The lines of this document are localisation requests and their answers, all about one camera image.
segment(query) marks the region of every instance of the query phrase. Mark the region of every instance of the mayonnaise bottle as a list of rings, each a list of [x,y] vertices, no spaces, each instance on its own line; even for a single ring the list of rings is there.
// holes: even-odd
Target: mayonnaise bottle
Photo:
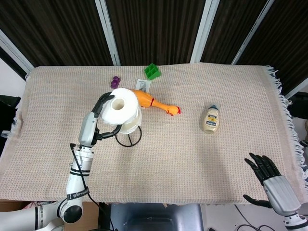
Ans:
[[[218,108],[216,105],[209,107],[203,121],[203,131],[205,133],[214,133],[219,126]]]

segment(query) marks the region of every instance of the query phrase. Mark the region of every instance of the orange rubber chicken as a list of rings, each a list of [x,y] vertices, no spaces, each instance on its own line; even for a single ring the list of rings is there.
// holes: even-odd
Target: orange rubber chicken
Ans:
[[[150,94],[142,90],[131,90],[137,96],[138,102],[141,107],[158,107],[167,112],[167,114],[176,115],[181,114],[181,109],[176,105],[167,105],[155,100]]]

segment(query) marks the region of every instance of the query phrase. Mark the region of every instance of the woven tablecloth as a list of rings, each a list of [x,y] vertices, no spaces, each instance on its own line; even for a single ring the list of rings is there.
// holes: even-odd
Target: woven tablecloth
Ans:
[[[5,150],[0,158],[0,198],[54,201],[66,196],[69,143],[77,143],[82,120],[113,76],[133,89],[146,79],[143,66],[38,67],[31,71]],[[266,199],[244,158],[267,155],[307,202],[303,157],[280,95],[273,68],[221,64],[159,67],[150,94],[175,104],[170,116],[142,110],[142,139],[134,147],[114,138],[98,141],[90,173],[92,197],[102,202],[247,203]],[[215,134],[202,131],[207,108],[219,105]],[[113,128],[99,121],[101,132]]]

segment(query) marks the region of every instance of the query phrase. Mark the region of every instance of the black wire stand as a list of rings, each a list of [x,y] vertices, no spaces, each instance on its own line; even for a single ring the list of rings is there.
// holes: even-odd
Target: black wire stand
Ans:
[[[142,131],[141,131],[141,128],[140,128],[140,126],[138,126],[138,128],[139,128],[139,131],[140,131],[140,136],[139,136],[139,139],[137,140],[137,142],[135,142],[135,143],[133,143],[132,141],[131,141],[131,137],[130,137],[130,135],[128,134],[127,136],[128,136],[128,139],[129,139],[129,142],[130,142],[130,145],[125,145],[125,144],[122,144],[119,140],[118,140],[118,138],[117,138],[117,135],[115,135],[115,139],[116,139],[116,141],[120,144],[120,145],[122,145],[123,147],[133,147],[133,146],[135,146],[137,143],[139,143],[139,141],[141,140],[141,137],[142,137]]]

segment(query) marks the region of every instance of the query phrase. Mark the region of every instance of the cardboard box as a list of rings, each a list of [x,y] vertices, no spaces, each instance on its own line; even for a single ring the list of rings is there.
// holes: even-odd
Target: cardboard box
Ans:
[[[0,199],[0,212],[11,212],[23,209],[28,201],[10,201],[10,200],[2,200]]]
[[[79,221],[74,224],[65,224],[64,231],[89,231],[98,227],[98,212],[97,205],[93,202],[84,202],[83,214]]]

